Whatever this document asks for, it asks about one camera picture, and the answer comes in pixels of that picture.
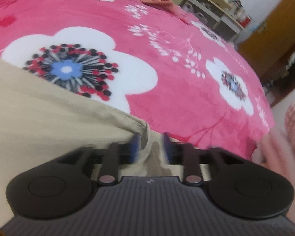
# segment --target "bed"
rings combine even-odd
[[[140,0],[0,0],[0,58],[199,148],[249,159],[274,126],[231,45]]]

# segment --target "black knob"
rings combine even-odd
[[[72,165],[51,162],[11,180],[6,199],[14,213],[36,219],[58,218],[83,207],[92,184]]]
[[[210,182],[208,193],[224,211],[248,219],[286,215],[294,197],[287,179],[250,162],[226,165]]]

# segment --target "pink cloth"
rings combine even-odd
[[[175,5],[172,0],[140,0],[146,5],[150,5],[156,9],[168,11],[173,14],[183,22],[189,24],[187,20],[187,13],[180,8],[178,5]]]
[[[274,125],[259,79],[187,20],[139,0],[0,0],[0,57],[152,130],[250,158]]]

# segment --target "blue object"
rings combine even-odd
[[[167,155],[167,159],[169,161],[169,164],[171,164],[172,157],[173,157],[173,143],[171,142],[167,133],[164,133],[163,135],[163,143],[164,143],[164,149]]]
[[[52,68],[50,73],[56,75],[61,80],[69,80],[71,77],[82,76],[82,65],[80,63],[74,63],[69,59],[53,63]]]
[[[130,142],[130,163],[134,163],[138,153],[139,135],[135,134]]]

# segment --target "beige pants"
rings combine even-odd
[[[166,165],[161,135],[145,121],[0,60],[0,226],[12,217],[5,188],[13,177],[78,147],[103,148],[135,133],[142,136],[139,156],[121,175],[180,174]]]

